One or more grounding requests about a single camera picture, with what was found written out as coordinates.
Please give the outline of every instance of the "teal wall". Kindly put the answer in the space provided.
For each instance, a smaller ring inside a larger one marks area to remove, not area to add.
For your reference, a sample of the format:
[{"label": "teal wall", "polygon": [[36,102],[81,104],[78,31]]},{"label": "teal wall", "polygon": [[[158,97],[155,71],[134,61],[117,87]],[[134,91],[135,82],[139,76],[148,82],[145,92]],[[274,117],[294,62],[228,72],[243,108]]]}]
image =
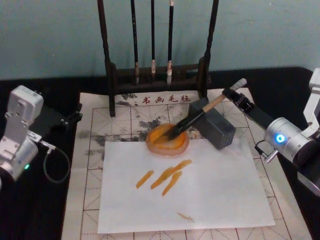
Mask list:
[{"label": "teal wall", "polygon": [[[134,67],[130,0],[104,0],[111,60]],[[150,0],[135,0],[138,56],[151,65]],[[176,0],[174,65],[204,54],[212,1]],[[169,1],[155,0],[156,64],[167,64]],[[320,66],[319,0],[220,0],[211,70]],[[96,0],[0,0],[0,79],[101,76]]]}]

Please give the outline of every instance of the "blue led light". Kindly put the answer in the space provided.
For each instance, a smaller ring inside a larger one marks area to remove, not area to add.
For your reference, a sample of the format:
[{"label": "blue led light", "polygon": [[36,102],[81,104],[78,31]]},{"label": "blue led light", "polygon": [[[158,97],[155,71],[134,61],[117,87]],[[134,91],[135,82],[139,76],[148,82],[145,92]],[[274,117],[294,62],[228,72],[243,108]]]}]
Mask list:
[{"label": "blue led light", "polygon": [[286,140],[286,138],[282,134],[278,134],[275,136],[275,140],[278,144],[281,144]]}]

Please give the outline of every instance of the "black table surface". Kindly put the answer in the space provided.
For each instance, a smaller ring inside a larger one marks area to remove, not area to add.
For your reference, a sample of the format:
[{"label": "black table surface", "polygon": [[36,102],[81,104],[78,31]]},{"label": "black table surface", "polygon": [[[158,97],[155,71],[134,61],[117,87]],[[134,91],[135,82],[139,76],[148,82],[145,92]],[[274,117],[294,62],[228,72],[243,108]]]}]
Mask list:
[{"label": "black table surface", "polygon": [[[285,117],[304,129],[307,123],[303,110],[310,96],[312,73],[301,67],[214,71],[210,73],[208,87],[226,88],[246,78],[253,100],[262,110],[273,118]],[[0,116],[6,112],[10,91],[19,85],[42,92],[45,104],[65,116],[76,109],[80,92],[108,92],[105,77],[3,80],[0,81]],[[0,117],[0,136],[5,124],[4,117]],[[73,126],[66,135],[51,134],[47,140],[72,159],[75,134],[76,126]],[[0,240],[61,239],[69,179],[59,185],[48,182],[42,169],[44,155],[45,149],[41,148],[13,187],[0,192]],[[297,170],[288,160],[279,156],[279,161],[312,238],[320,239],[320,199],[297,180]],[[58,163],[53,167],[61,171]]]}]

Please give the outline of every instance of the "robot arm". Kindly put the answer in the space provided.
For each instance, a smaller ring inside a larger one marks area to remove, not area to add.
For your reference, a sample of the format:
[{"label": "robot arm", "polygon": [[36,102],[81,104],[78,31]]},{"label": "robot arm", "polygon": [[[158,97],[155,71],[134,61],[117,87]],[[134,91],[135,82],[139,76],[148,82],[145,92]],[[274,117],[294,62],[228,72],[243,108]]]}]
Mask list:
[{"label": "robot arm", "polygon": [[5,114],[6,127],[0,140],[0,175],[16,181],[37,155],[38,147],[29,139],[30,125],[40,115],[44,99],[24,86],[14,89]]},{"label": "robot arm", "polygon": [[256,146],[259,153],[265,156],[264,161],[270,163],[280,153],[297,167],[299,181],[320,196],[320,126],[317,120],[320,112],[320,68],[314,71],[309,87],[311,95],[303,112],[308,127],[303,131],[284,117],[272,119],[242,93],[231,89],[225,89],[222,93],[247,117],[265,129],[264,141],[274,151],[267,156]]},{"label": "robot arm", "polygon": [[0,189],[7,183],[15,182],[29,167],[38,154],[37,144],[48,148],[47,155],[56,149],[42,137],[53,129],[63,134],[79,122],[82,119],[79,113],[81,107],[79,104],[76,111],[64,118],[54,109],[44,106],[43,97],[25,86],[20,85],[10,93],[5,131],[0,139]]}]

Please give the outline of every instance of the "black cable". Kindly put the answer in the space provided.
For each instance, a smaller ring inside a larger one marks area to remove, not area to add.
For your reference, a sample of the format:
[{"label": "black cable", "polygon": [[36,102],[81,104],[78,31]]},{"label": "black cable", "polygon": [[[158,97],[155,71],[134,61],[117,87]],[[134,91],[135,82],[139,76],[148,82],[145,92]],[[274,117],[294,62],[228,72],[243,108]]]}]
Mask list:
[{"label": "black cable", "polygon": [[67,177],[69,176],[70,169],[71,169],[71,165],[70,165],[70,159],[69,159],[69,157],[67,156],[67,154],[66,154],[64,151],[62,151],[60,148],[58,148],[58,147],[56,147],[55,149],[58,150],[58,151],[65,157],[65,159],[66,159],[66,161],[67,161],[68,170],[67,170],[65,176],[64,176],[62,179],[60,179],[60,180],[54,180],[54,179],[52,179],[52,178],[48,175],[47,168],[46,168],[46,164],[47,164],[48,156],[49,156],[49,154],[50,154],[50,152],[51,152],[50,149],[49,149],[49,151],[46,153],[46,155],[45,155],[45,157],[44,157],[44,161],[43,161],[43,171],[44,171],[44,175],[46,176],[46,178],[47,178],[50,182],[52,182],[52,183],[54,183],[54,184],[60,184],[60,183],[62,183],[64,180],[66,180]]},{"label": "black cable", "polygon": [[265,140],[261,140],[258,141],[255,145],[254,145],[254,149],[262,156],[263,154],[266,154],[264,151],[261,150],[260,147],[258,147],[258,145],[262,142],[265,142]]}]

